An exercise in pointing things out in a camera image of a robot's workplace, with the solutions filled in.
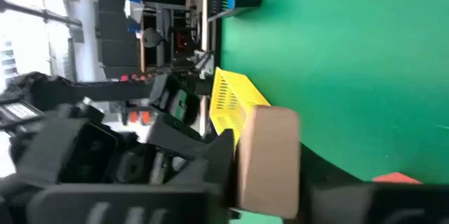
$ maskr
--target window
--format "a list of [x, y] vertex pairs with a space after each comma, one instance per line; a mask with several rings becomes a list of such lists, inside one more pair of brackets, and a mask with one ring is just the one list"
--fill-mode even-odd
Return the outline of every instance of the window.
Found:
[[[67, 16], [64, 0], [7, 1]], [[38, 71], [66, 77], [70, 34], [64, 23], [45, 23], [40, 17], [6, 11], [0, 14], [0, 38], [0, 91], [17, 74]]]

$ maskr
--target orange object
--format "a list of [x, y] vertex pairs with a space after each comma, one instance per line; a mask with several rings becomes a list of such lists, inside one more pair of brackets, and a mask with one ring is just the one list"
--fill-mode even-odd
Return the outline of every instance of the orange object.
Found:
[[387, 175], [378, 176], [373, 179], [374, 182], [381, 183], [412, 183], [412, 184], [422, 184], [420, 181], [415, 180], [413, 178], [407, 177], [406, 175], [393, 172]]
[[148, 125], [151, 121], [151, 117], [149, 115], [149, 112], [140, 112], [140, 116], [142, 117], [142, 123], [144, 125]]
[[130, 112], [129, 121], [132, 123], [136, 123], [139, 120], [139, 114], [137, 112]]

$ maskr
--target table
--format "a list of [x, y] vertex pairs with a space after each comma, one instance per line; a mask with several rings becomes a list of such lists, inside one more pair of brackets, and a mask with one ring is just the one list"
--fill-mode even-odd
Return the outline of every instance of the table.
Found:
[[[162, 4], [162, 3], [155, 3], [155, 2], [145, 2], [145, 8], [151, 8], [155, 10], [156, 13], [156, 30], [161, 33], [162, 37], [165, 37], [165, 31], [166, 31], [166, 24], [164, 24], [164, 13], [169, 14], [169, 18], [171, 19], [171, 24], [174, 25], [175, 23], [175, 13], [174, 11], [188, 11], [189, 8], [187, 6], [180, 6], [180, 5], [174, 5], [174, 4]], [[174, 58], [174, 34], [171, 34], [170, 39], [172, 48], [171, 50], [171, 59]], [[142, 46], [141, 41], [141, 47], [140, 47], [140, 63], [141, 63], [141, 70], [142, 72], [145, 71], [145, 47]], [[164, 65], [165, 61], [165, 44], [162, 43], [156, 48], [156, 64], [157, 67], [162, 67]]]
[[448, 0], [263, 2], [223, 21], [225, 70], [298, 111], [304, 144], [355, 176], [449, 183]]
[[209, 50], [209, 24], [208, 24], [208, 0], [203, 0], [203, 19], [202, 19], [202, 33], [201, 33], [201, 49], [203, 51]]

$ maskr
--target white label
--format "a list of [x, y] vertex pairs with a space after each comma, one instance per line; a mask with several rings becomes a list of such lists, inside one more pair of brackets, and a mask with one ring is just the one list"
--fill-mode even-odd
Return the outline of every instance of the white label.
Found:
[[[87, 224], [102, 224], [103, 218], [105, 217], [106, 211], [109, 208], [109, 203], [101, 202], [95, 204], [91, 209]], [[168, 214], [167, 209], [156, 209], [153, 211], [151, 218], [149, 219], [149, 224], [160, 224], [163, 223], [165, 216]], [[126, 215], [125, 224], [144, 224], [145, 208], [134, 206], [128, 209], [128, 214]]]
[[20, 119], [29, 119], [37, 116], [35, 112], [20, 103], [5, 105], [4, 107]]

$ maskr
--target metal pole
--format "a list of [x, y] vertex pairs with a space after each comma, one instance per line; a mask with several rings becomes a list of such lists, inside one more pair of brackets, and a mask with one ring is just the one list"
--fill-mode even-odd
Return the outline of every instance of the metal pole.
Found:
[[54, 20], [54, 21], [65, 23], [66, 25], [83, 27], [83, 24], [79, 20], [74, 20], [74, 19], [71, 19], [68, 17], [64, 17], [64, 16], [58, 15], [58, 14], [53, 13], [48, 10], [33, 9], [30, 7], [26, 7], [26, 6], [19, 6], [19, 5], [10, 3], [6, 0], [0, 0], [0, 12], [4, 12], [6, 10], [17, 11], [19, 13], [25, 13], [25, 14], [36, 16], [36, 17], [40, 17], [40, 18], [43, 18], [44, 21]]

